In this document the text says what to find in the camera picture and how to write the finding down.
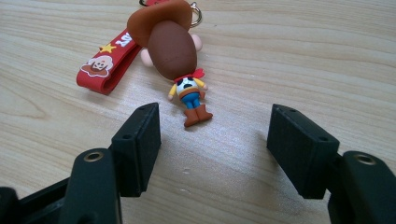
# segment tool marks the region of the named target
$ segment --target figurine ear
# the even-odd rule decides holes
[[[140,52],[140,57],[142,58],[142,62],[145,66],[147,67],[154,66],[151,57],[149,56],[149,51],[147,49],[142,49],[142,52]]]
[[[200,51],[202,49],[202,41],[198,35],[191,35],[192,40],[194,41],[195,49]]]

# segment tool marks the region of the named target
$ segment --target yellow star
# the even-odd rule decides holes
[[[114,47],[114,46],[111,46],[111,44],[108,44],[108,45],[106,45],[106,46],[102,46],[102,47],[100,47],[99,49],[100,49],[100,52],[101,53],[103,53],[103,52],[109,52],[109,53],[111,53],[112,51],[111,50],[113,50],[113,49],[116,49],[117,47]]]

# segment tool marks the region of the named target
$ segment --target woody keychain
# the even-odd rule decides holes
[[[188,33],[201,21],[201,11],[195,3],[190,5],[184,0],[148,0],[140,4],[145,7],[131,15],[127,29],[118,36],[120,40],[116,38],[101,47],[94,58],[81,66],[78,85],[110,93],[138,51],[144,48],[141,51],[143,64],[154,66],[163,77],[174,82],[168,99],[172,100],[177,94],[187,107],[184,126],[211,119],[213,115],[200,103],[207,86],[199,79],[205,73],[197,69],[196,52],[203,45],[198,35]],[[198,14],[195,22],[192,22],[191,9]],[[93,82],[91,78],[102,81]]]

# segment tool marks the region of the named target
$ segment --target brown boot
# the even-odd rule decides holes
[[[198,119],[200,121],[209,120],[213,117],[213,114],[206,112],[206,105],[200,105],[196,107],[195,111],[197,112]]]
[[[184,127],[188,128],[199,122],[195,109],[186,109],[184,114],[187,116],[186,121],[184,122]]]

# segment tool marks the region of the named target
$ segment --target yellow sleeve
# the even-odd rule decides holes
[[[176,84],[172,86],[172,89],[169,91],[169,95],[175,95],[176,93]]]
[[[205,83],[204,83],[203,81],[201,81],[200,79],[198,79],[198,78],[196,78],[196,77],[194,77],[193,79],[194,79],[195,83],[196,83],[200,88],[202,88],[202,87],[205,85]]]

